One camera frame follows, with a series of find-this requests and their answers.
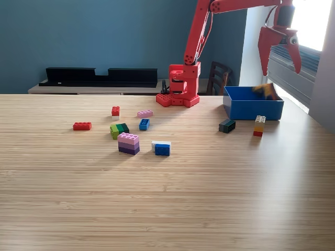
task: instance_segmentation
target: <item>white wall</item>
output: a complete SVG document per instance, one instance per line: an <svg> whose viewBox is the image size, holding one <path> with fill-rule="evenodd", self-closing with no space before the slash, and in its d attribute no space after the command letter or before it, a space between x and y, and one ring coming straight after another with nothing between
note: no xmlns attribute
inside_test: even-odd
<svg viewBox="0 0 335 251"><path fill-rule="evenodd" d="M335 133L335 1L333 1L328 27L316 75L309 114L322 126Z"/></svg>
<svg viewBox="0 0 335 251"><path fill-rule="evenodd" d="M240 86L256 86L263 83L263 72L258 51L261 27L269 14L270 7L249 8L245 27Z"/></svg>

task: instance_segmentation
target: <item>stacked lego bricks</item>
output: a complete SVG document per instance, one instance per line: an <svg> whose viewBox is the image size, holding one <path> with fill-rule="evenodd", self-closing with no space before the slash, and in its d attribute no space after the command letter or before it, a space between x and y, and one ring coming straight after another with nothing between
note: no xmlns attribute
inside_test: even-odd
<svg viewBox="0 0 335 251"><path fill-rule="evenodd" d="M138 135L121 133L117 137L119 152L136 155L140 151L140 138Z"/></svg>
<svg viewBox="0 0 335 251"><path fill-rule="evenodd" d="M264 125L265 125L265 116L257 116L255 121L255 127L253 129L253 135L258 137L263 136Z"/></svg>
<svg viewBox="0 0 335 251"><path fill-rule="evenodd" d="M113 140L116 140L121 133L129 133L129 129L125 123L110 125L110 135L113 137Z"/></svg>

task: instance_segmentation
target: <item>green lego brick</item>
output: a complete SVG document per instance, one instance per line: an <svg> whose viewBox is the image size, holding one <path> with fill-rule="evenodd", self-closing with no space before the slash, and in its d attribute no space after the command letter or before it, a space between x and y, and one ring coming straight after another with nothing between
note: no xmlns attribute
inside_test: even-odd
<svg viewBox="0 0 335 251"><path fill-rule="evenodd" d="M121 124L116 124L116 127L117 127L117 130L119 131L119 134L125 131Z"/></svg>
<svg viewBox="0 0 335 251"><path fill-rule="evenodd" d="M123 127L125 133L129 133L129 128L125 123L121 124L121 126Z"/></svg>
<svg viewBox="0 0 335 251"><path fill-rule="evenodd" d="M117 137L119 136L119 130L117 128L116 124L112 124L110 126L110 135L113 137L113 140L117 140Z"/></svg>
<svg viewBox="0 0 335 251"><path fill-rule="evenodd" d="M112 124L110 126L110 129L113 131L113 132L119 132L119 130L117 129L117 126L115 124Z"/></svg>

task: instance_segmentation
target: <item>pink lego brick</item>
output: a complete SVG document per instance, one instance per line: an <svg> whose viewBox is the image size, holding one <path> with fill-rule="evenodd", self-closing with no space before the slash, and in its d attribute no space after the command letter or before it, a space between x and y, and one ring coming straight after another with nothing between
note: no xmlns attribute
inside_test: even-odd
<svg viewBox="0 0 335 251"><path fill-rule="evenodd" d="M145 110L145 111L139 111L137 113L137 117L140 119L147 118L153 116L153 111L152 110Z"/></svg>
<svg viewBox="0 0 335 251"><path fill-rule="evenodd" d="M140 142L140 137L138 137L138 135L135 135L135 134L129 134L129 133L123 132L117 137L117 141L126 143L126 144L135 145L138 142Z"/></svg>

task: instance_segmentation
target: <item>dark teal lego brick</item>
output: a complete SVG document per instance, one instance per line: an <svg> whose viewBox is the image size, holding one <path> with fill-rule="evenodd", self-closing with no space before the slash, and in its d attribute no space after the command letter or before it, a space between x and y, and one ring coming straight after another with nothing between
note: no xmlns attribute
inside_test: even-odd
<svg viewBox="0 0 335 251"><path fill-rule="evenodd" d="M219 124L219 131L224 133L229 133L235 129L236 121L231 119L226 119L224 122Z"/></svg>

